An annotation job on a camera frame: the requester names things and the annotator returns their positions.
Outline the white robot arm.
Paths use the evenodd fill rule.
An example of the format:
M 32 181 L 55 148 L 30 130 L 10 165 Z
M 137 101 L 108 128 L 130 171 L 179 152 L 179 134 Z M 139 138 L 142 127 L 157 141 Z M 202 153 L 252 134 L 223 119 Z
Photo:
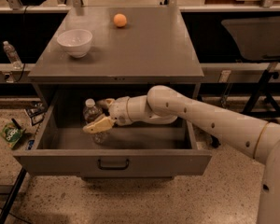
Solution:
M 104 99 L 99 105 L 109 114 L 84 126 L 84 132 L 100 133 L 137 121 L 167 124 L 182 118 L 263 163 L 257 224 L 280 224 L 280 124 L 199 102 L 162 85 L 146 95 Z

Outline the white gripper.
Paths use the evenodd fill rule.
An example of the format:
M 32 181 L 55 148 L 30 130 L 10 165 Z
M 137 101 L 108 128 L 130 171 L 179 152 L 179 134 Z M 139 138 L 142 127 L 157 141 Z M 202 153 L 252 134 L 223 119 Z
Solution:
M 113 128 L 115 122 L 119 126 L 128 125 L 130 123 L 130 119 L 127 111 L 129 97 L 121 97 L 116 100 L 113 98 L 106 98 L 96 102 L 98 106 L 102 109 L 108 109 L 110 117 L 106 115 L 101 115 L 95 121 L 85 125 L 83 127 L 84 133 L 101 133 L 108 131 Z

